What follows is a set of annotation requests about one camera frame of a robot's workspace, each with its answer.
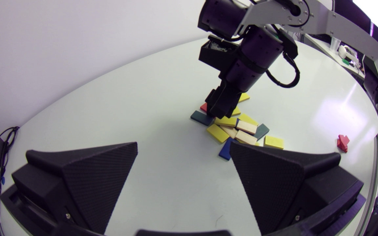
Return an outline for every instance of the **yellow block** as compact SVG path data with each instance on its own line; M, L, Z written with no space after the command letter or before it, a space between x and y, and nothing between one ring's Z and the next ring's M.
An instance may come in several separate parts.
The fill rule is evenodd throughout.
M228 137L230 137L227 133L224 132L220 127L216 124L212 124L210 127L207 128L208 133L210 133L218 142L223 143L225 142Z
M216 118L214 123L220 126L236 127L237 118L235 117L230 117L230 118L223 117L222 119Z
M240 96L240 99L239 99L239 103L244 102L244 101L248 100L249 98L250 98L250 96L247 93L242 93L241 96Z
M250 123L250 124L255 125L255 126L259 125L258 122L256 122L255 120L253 120L252 118L250 118L250 116L248 116L248 115L246 115L244 113L239 116L239 120L240 121L246 121L247 123Z
M233 113L231 114L231 116L240 115L240 114L241 114L241 112L240 112L239 107L236 107L236 108L234 109Z
M271 147L271 148L278 148L278 149L284 149L284 140L271 137L271 136L265 136L265 139L263 141L264 147Z

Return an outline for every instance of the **wooden block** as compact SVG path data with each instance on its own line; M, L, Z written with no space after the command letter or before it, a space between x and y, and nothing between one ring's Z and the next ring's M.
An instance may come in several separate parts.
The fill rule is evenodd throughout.
M265 136L263 146L264 147L284 149L284 140L267 135L267 136Z
M348 138L348 136L343 136L342 134L339 134L339 140L341 141L341 145L343 146L343 147L346 147L347 145L348 145L348 143L349 143L349 138Z
M253 137L252 135L242 131L242 130L239 130L236 134L236 139L237 140L240 140L242 142L245 142L247 144L250 144L250 145L255 145L256 144L256 141L258 140L257 138Z
M236 137L237 130L235 127L220 126L222 130L225 131L232 139Z
M246 133L255 134L257 126L247 123L246 121L239 121L237 123L237 128L243 130Z
M231 145L231 142L235 141L234 139L232 138L228 138L227 141L225 141L225 144L224 146L222 147L220 153L218 154L218 156L226 159L226 160L230 160L231 159L231 156L230 156L230 145Z
M220 126L227 126L227 127L236 127L237 118L235 117L223 117L222 119L216 118L215 124Z
M338 148L341 149L342 151L344 151L345 153L348 151L348 145L346 147L344 147L342 145L342 142L341 142L340 139L337 140L337 145L336 146L338 146Z
M253 120L252 118L250 118L248 115L246 115L244 113L239 116L239 120L240 121L246 121L247 123L251 123L252 125L255 125L255 126L259 125L258 122L256 122L255 120Z
M261 139L263 136L265 136L265 134L267 134L269 132L269 129L266 125L264 124L261 124L260 126L258 126L258 128L256 129L256 133L255 133L255 138L257 139Z
M225 142L230 137L227 133L224 132L224 130L222 130L216 124L212 124L210 127L208 127L207 131L220 143Z
M202 105L201 107L201 110L203 111L203 112L207 112L207 103L204 103L204 105Z
M239 107L236 107L236 108L234 109L233 113L231 114L231 116L240 115L240 114L241 114L241 112L240 112Z
M192 120L198 121L201 124L204 124L206 126L210 125L214 118L210 117L209 115L206 115L202 112L195 111L193 114L190 116Z
M248 100L249 98L250 98L250 96L247 93L242 93L241 96L240 96L240 99L239 99L239 103L244 102L244 101Z

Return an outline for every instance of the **blue block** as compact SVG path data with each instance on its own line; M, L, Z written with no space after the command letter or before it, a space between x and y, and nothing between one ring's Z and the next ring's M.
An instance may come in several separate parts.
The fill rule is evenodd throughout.
M256 133L254 135L255 138L261 139L265 134L269 132L269 129L266 125L261 124L256 128Z
M219 153L219 156L226 159L226 160L230 160L231 156L230 156L230 144L232 141L235 141L234 139L232 138L228 138L227 141L225 141L225 144L224 146L222 147L220 153Z
M210 117L209 115L206 115L206 114L204 114L202 112L198 112L198 111L193 112L193 114L190 116L190 118L192 120L198 121L199 123L204 124L206 126L209 126L214 120L213 117Z

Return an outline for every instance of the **dark green block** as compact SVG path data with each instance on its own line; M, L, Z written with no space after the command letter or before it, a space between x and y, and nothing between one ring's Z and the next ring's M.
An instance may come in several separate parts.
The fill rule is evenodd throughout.
M264 124L261 124L260 126L258 126L258 128L256 128L256 133L254 137L257 139L261 139L268 132L269 132L268 127Z

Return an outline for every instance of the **metal frame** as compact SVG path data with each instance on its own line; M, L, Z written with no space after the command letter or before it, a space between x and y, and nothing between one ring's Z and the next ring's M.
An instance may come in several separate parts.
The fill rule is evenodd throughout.
M292 15L275 0L260 0L256 5L250 5L234 35L243 34L249 25L261 27L267 24L279 24L295 33L326 33L371 58L378 76L378 42L372 36L345 17L327 9L317 0L291 1L300 8L300 15Z

